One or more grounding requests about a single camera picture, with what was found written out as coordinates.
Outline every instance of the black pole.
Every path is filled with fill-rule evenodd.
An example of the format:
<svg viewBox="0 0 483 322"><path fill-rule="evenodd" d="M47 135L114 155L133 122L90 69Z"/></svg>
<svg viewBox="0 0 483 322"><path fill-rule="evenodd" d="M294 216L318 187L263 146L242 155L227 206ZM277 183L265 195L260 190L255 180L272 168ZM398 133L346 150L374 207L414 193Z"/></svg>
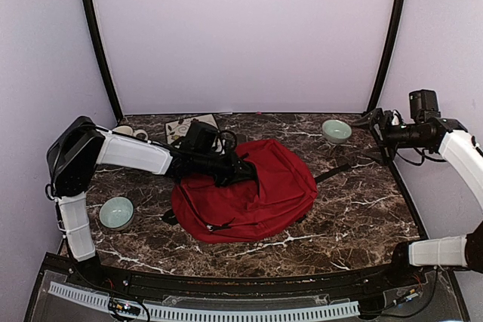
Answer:
<svg viewBox="0 0 483 322"><path fill-rule="evenodd" d="M89 33L91 34L94 53L96 54L97 64L99 65L100 75L103 78L104 87L111 103L112 111L116 120L119 122L123 118L121 105L115 92L114 83L112 82L111 73L107 66L106 55L104 54L103 43L100 39L99 26L97 25L96 13L94 11L93 0L82 0L84 3L85 17L88 21Z"/></svg>
<svg viewBox="0 0 483 322"><path fill-rule="evenodd" d="M401 20L402 5L404 2L405 0L394 0L394 3L392 4L391 20L389 21L383 56L380 59L379 70L377 71L376 81L374 82L374 88L372 89L371 99L369 100L366 112L370 112L377 107L380 94L383 91L387 70L389 68L389 63L391 62L392 51L394 50L395 37L398 34L399 21Z"/></svg>

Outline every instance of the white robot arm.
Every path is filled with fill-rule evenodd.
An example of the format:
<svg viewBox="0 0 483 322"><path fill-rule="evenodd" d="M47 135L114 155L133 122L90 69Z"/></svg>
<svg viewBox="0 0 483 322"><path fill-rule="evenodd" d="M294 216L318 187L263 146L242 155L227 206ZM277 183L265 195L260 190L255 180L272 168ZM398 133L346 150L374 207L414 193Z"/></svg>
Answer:
<svg viewBox="0 0 483 322"><path fill-rule="evenodd" d="M475 138L464 130L446 133L439 154L461 175L483 209L483 157ZM409 263L415 266L441 265L481 268L483 254L475 248L483 228L470 235L417 241L409 245Z"/></svg>
<svg viewBox="0 0 483 322"><path fill-rule="evenodd" d="M84 262L96 255L85 198L97 165L131 167L173 179L202 173L219 187L257 179L255 166L237 156L235 139L223 137L224 132L229 131L193 122L174 147L115 133L85 116L77 118L47 153L51 182L46 194L56 202L59 228L72 257ZM216 140L223 152L212 149Z"/></svg>
<svg viewBox="0 0 483 322"><path fill-rule="evenodd" d="M483 209L483 152L475 137L457 120L441 118L433 90L409 94L413 124L403 122L399 112L375 109L356 127L368 127L386 156L398 149L424 148L439 153L461 175ZM424 158L427 156L417 150ZM393 269L412 265L464 267L483 273L483 222L471 234L400 243L392 255Z"/></svg>

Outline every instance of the backpack strap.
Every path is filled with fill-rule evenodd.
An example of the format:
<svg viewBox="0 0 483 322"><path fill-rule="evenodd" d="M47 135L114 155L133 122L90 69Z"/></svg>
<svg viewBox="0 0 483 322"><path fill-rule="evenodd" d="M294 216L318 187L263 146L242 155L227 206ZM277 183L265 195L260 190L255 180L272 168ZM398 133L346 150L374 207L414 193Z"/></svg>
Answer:
<svg viewBox="0 0 483 322"><path fill-rule="evenodd" d="M329 171L320 174L319 176L315 177L315 183L322 182L324 180L327 180L331 178L332 176L336 176L338 173L342 173L344 171L350 170L352 167L349 164L342 164L338 167L335 167L333 169L330 169Z"/></svg>
<svg viewBox="0 0 483 322"><path fill-rule="evenodd" d="M173 209L168 210L162 217L161 220L166 222L169 225L176 225L178 224L178 219L176 219L176 215L174 215Z"/></svg>

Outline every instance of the marble table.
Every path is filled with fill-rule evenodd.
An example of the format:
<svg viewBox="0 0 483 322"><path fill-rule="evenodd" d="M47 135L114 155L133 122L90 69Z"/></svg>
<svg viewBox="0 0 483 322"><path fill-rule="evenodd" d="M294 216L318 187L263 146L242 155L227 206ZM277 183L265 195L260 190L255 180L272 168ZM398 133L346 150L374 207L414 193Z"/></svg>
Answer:
<svg viewBox="0 0 483 322"><path fill-rule="evenodd" d="M151 140L166 140L165 123L188 115L126 116L120 124L143 128ZM240 143L273 138L304 160L316 176L350 155L375 146L365 130L346 145L332 146L321 134L329 118L351 122L357 115L215 115L220 129ZM388 263L394 246L419 239L417 227L388 167L371 160L318 184L307 218L257 243L206 244L179 225L161 221L171 208L170 179L120 167L100 167L88 190L94 243L104 265L185 276L289 277L366 268ZM102 227L99 210L115 196L131 199L132 225L122 232Z"/></svg>

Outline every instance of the ceramic bowl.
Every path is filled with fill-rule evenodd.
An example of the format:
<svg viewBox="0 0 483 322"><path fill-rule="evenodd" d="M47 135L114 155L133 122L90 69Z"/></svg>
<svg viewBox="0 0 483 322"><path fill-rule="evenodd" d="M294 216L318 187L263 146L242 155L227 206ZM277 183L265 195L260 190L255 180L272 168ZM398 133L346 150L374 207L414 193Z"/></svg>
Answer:
<svg viewBox="0 0 483 322"><path fill-rule="evenodd" d="M322 124L322 133L329 143L345 143L352 135L350 126L339 120L327 120Z"/></svg>
<svg viewBox="0 0 483 322"><path fill-rule="evenodd" d="M133 221L134 206L127 198L109 199L100 208L100 222L109 229L120 231L126 229Z"/></svg>

